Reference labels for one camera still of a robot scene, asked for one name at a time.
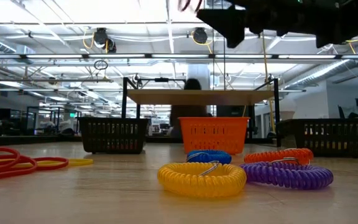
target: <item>blue coiled keychain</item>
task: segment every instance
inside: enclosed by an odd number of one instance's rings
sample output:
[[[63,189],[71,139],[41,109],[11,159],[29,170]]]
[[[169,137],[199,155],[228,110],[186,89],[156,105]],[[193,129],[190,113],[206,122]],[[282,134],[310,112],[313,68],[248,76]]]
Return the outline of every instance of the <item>blue coiled keychain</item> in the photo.
[[[218,150],[194,150],[187,154],[187,162],[211,162],[219,161],[222,164],[229,164],[231,156]]]

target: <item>orange coiled keychain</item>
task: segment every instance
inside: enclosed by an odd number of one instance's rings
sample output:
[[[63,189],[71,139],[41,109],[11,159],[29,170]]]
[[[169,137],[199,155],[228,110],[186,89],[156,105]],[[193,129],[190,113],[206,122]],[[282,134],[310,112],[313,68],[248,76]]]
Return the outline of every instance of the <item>orange coiled keychain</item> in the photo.
[[[307,165],[310,163],[310,160],[313,159],[313,153],[310,149],[286,149],[284,151],[277,152],[261,152],[261,153],[253,153],[246,155],[244,158],[245,163],[253,163],[253,162],[272,162],[280,159],[284,159],[287,157],[293,157],[298,159],[299,164]]]

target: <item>ceiling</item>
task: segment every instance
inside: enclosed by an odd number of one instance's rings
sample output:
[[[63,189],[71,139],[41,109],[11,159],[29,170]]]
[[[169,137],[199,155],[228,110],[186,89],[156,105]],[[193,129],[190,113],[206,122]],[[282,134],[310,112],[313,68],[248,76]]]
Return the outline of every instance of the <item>ceiling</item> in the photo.
[[[103,54],[104,51],[95,47],[87,48],[92,41],[92,33],[98,27],[107,28],[107,33],[115,42],[117,54],[262,54],[263,39],[246,30],[246,39],[235,49],[225,48],[225,41],[220,34],[214,32],[208,25],[202,23],[195,13],[188,9],[185,12],[178,10],[177,0],[26,0],[22,1],[25,8],[15,0],[0,0],[0,42],[18,49],[18,46],[29,47],[37,54]],[[196,44],[191,33],[196,27],[204,27],[208,34],[207,45]],[[335,45],[317,49],[314,36],[308,34],[289,33],[284,38],[276,37],[275,32],[265,31],[265,44],[268,54],[340,54],[348,52],[349,46]],[[120,90],[122,77],[133,77],[138,74],[142,78],[168,77],[186,78],[188,63],[186,60],[156,62],[145,65],[150,59],[133,59],[131,65],[126,60],[109,60],[110,66],[102,72],[90,72],[94,68],[79,60],[62,60],[61,66],[36,67],[29,65],[28,73],[31,78],[102,79],[107,77],[111,82],[86,82],[75,86],[74,82],[60,83],[51,86],[48,83],[33,83],[40,88],[110,88]],[[229,74],[228,81],[233,88],[255,88],[264,82],[265,67],[257,63],[244,63],[241,61],[219,62],[208,64],[211,73],[220,79],[215,88],[223,87],[223,76],[219,68],[224,68]],[[12,66],[0,60],[0,66],[10,70],[17,78],[24,76],[24,66]],[[287,61],[285,63],[268,63],[267,70],[282,80],[291,80],[303,72],[317,66],[318,63],[298,63]],[[176,83],[154,83],[149,88],[179,88]],[[110,103],[120,103],[120,93],[99,92],[100,97]],[[70,100],[77,102],[87,99],[78,98],[76,93],[66,95]]]

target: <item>dark hair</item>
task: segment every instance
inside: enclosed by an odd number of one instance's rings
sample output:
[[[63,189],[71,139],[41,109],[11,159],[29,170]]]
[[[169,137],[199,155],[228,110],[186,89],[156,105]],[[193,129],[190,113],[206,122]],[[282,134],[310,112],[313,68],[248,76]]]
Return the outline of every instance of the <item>dark hair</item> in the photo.
[[[189,78],[187,79],[185,83],[185,87],[183,88],[185,90],[201,90],[200,82],[195,78]]]

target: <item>table surface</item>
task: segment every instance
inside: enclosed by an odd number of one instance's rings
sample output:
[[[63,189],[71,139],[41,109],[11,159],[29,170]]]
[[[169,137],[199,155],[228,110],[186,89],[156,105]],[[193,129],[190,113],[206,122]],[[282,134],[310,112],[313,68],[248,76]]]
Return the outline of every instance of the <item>table surface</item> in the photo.
[[[140,155],[88,154],[80,142],[13,146],[31,157],[94,159],[84,167],[0,180],[0,223],[358,223],[358,159],[315,158],[331,169],[323,190],[246,184],[214,200],[165,192],[158,169],[185,161],[182,144],[147,144]],[[275,151],[246,145],[245,152]],[[244,154],[233,157],[242,164]]]
[[[141,105],[254,105],[274,96],[268,90],[128,90]]]

